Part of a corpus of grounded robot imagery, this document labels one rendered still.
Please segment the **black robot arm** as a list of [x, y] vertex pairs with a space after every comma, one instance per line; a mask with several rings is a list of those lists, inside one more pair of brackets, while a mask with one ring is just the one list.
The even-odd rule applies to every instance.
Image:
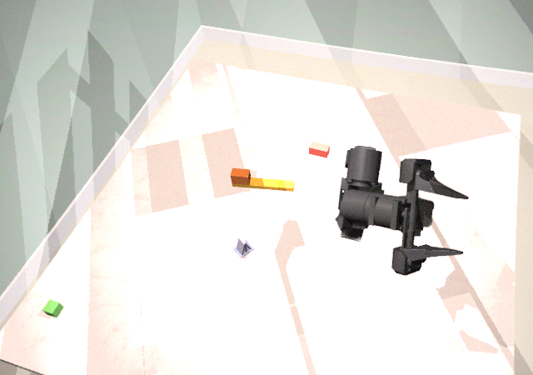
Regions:
[[[368, 146], [357, 145], [346, 150], [346, 177], [341, 178], [339, 213], [335, 217], [341, 238], [361, 242], [365, 229], [370, 226], [363, 214], [366, 199], [372, 193], [385, 194], [383, 182], [379, 182], [382, 154]], [[419, 197], [415, 237], [420, 237], [423, 229], [431, 226], [433, 208], [433, 201]]]

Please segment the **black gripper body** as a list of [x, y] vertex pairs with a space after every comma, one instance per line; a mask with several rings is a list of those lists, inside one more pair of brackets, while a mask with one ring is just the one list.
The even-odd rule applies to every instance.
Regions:
[[420, 271], [421, 263], [408, 266], [409, 249], [414, 245], [419, 190], [417, 171], [431, 170], [431, 160], [405, 158], [401, 161], [399, 183], [406, 183], [406, 197], [374, 192], [365, 202], [363, 214], [368, 225], [402, 232], [401, 245], [392, 249], [391, 269], [401, 275]]

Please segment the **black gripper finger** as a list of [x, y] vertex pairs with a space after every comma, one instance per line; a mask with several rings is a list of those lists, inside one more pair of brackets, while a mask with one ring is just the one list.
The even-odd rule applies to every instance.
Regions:
[[455, 189], [439, 182], [435, 178], [435, 172], [432, 170], [417, 171], [415, 189], [451, 198], [469, 199], [469, 196], [465, 195], [464, 193], [458, 192]]
[[463, 252], [458, 249], [447, 248], [447, 247], [444, 247], [444, 248], [434, 247], [434, 246], [424, 244], [424, 245], [409, 249], [408, 266], [413, 267], [420, 263], [424, 263], [427, 258], [449, 256], [449, 255], [459, 256], [462, 254]]

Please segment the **small green cube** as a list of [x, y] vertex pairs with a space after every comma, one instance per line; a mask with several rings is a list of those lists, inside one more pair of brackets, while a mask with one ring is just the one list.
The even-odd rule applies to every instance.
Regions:
[[49, 300], [44, 308], [42, 309], [47, 315], [57, 318], [61, 311], [63, 310], [63, 306], [59, 302], [55, 302], [53, 300]]

